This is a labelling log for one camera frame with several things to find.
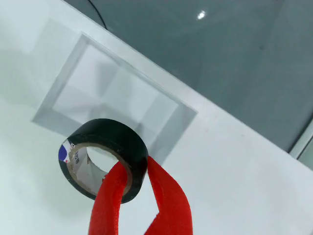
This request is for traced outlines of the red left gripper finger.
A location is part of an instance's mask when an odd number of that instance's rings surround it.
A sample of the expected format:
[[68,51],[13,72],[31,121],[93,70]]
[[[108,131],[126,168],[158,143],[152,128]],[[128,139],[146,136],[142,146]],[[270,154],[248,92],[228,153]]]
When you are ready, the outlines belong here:
[[102,181],[94,201],[89,235],[117,235],[121,199],[127,183],[124,166],[118,162]]

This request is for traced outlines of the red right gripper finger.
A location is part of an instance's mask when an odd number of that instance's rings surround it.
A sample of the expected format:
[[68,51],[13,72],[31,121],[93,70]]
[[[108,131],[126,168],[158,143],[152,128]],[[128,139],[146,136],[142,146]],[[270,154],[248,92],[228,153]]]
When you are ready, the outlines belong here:
[[191,209],[180,185],[150,156],[148,175],[159,212],[145,234],[191,235]]

